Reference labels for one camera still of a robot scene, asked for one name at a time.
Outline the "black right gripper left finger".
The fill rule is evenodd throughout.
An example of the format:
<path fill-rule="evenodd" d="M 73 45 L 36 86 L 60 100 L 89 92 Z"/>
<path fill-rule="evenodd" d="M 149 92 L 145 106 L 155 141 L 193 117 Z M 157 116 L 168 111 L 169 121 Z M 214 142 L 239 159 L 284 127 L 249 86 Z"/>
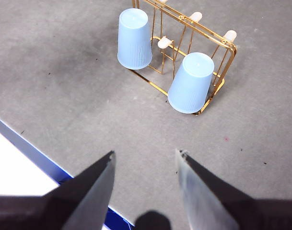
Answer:
<path fill-rule="evenodd" d="M 0 195 L 0 230 L 100 230 L 114 186 L 110 151 L 42 196 Z"/>

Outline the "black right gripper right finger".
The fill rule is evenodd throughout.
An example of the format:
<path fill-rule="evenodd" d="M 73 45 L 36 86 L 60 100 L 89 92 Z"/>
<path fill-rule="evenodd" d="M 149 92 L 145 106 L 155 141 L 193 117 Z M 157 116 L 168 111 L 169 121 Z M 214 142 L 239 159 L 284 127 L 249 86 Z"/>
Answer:
<path fill-rule="evenodd" d="M 292 200 L 255 199 L 175 150 L 180 191 L 192 230 L 292 230 Z"/>

